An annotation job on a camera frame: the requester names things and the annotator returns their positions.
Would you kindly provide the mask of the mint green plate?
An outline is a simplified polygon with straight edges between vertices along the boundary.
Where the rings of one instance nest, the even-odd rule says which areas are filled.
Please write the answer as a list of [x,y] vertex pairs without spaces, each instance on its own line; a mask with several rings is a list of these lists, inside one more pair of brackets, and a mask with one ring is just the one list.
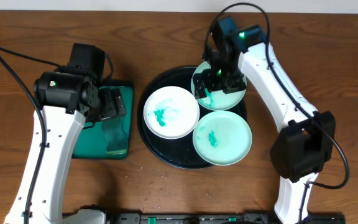
[[[209,69],[211,66],[208,62],[201,63],[196,70],[193,72],[193,75],[196,73],[201,73],[203,70]],[[190,88],[192,94],[195,96],[195,86],[191,80]],[[206,92],[206,98],[196,99],[197,102],[204,108],[213,111],[219,110],[228,110],[236,106],[244,97],[246,90],[237,91],[235,93],[225,94],[222,90],[213,91],[209,93]]]
[[252,132],[245,119],[238,114],[214,111],[203,116],[194,128],[193,145],[206,162],[229,166],[248,154]]

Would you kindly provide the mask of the white plate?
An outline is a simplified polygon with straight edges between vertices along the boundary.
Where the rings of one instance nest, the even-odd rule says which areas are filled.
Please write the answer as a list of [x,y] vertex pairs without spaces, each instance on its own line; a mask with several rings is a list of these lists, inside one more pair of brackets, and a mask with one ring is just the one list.
[[148,130],[156,136],[179,139],[194,130],[200,118],[200,107],[190,91],[165,86],[147,97],[141,115]]

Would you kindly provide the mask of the green scrubbing sponge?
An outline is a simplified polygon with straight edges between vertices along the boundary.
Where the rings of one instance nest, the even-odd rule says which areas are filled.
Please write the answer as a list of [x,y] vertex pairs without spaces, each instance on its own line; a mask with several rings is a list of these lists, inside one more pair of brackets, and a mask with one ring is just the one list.
[[128,137],[124,132],[123,118],[114,118],[103,122],[102,130],[107,141],[108,154],[127,154]]

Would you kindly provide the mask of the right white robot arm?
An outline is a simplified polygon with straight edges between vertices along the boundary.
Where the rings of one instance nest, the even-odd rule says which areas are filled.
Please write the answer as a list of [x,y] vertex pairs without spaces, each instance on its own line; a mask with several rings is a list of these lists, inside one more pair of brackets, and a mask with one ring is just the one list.
[[280,176],[274,213],[280,223],[310,221],[307,203],[324,164],[330,160],[336,122],[330,112],[320,113],[297,90],[278,62],[270,33],[258,25],[240,29],[232,17],[215,19],[208,31],[217,47],[206,45],[203,60],[208,67],[195,72],[192,92],[211,110],[223,110],[212,102],[213,93],[224,102],[244,93],[251,83],[270,111],[278,137],[270,159]]

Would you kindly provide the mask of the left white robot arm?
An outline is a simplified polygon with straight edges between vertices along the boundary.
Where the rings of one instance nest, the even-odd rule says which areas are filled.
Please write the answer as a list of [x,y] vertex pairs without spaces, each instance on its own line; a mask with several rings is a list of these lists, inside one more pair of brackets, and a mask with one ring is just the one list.
[[126,115],[120,90],[102,86],[107,54],[73,44],[70,60],[34,83],[34,130],[16,199],[5,223],[105,223],[106,212],[85,207],[63,216],[63,195],[73,151],[86,123]]

